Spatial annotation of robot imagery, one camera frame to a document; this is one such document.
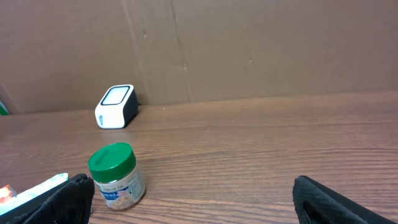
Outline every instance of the white device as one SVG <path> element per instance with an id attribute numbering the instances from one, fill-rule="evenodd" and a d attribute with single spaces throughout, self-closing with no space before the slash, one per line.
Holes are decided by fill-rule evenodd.
<path id="1" fill-rule="evenodd" d="M 138 110 L 134 86 L 116 85 L 107 90 L 95 108 L 95 119 L 100 128 L 124 128 Z"/>

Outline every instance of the screen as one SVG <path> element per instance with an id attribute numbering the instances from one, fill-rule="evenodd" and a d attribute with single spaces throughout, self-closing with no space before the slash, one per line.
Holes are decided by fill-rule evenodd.
<path id="1" fill-rule="evenodd" d="M 129 89 L 129 86 L 119 86 L 112 88 L 102 101 L 102 105 L 120 104 Z"/>

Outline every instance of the wooden table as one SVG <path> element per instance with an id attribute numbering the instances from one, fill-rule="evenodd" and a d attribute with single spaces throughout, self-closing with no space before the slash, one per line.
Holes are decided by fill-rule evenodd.
<path id="1" fill-rule="evenodd" d="M 91 223 L 297 223 L 299 175 L 398 222 L 398 91 L 141 106 L 119 130 L 98 128 L 91 110 L 0 125 L 0 184 L 18 192 L 89 174 L 104 145 L 134 147 L 145 197 L 114 212 L 96 194 Z"/>

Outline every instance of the jar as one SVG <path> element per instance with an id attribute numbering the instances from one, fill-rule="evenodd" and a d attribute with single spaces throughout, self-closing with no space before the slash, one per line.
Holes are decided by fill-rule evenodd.
<path id="1" fill-rule="evenodd" d="M 90 157 L 87 165 L 109 208 L 129 208 L 144 195 L 145 182 L 129 144 L 105 146 Z"/>

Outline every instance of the green lid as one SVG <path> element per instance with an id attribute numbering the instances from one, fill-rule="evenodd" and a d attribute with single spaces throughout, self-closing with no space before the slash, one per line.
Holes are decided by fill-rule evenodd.
<path id="1" fill-rule="evenodd" d="M 96 151 L 88 160 L 88 169 L 97 182 L 108 183 L 128 175 L 137 164 L 129 144 L 118 142 Z"/>

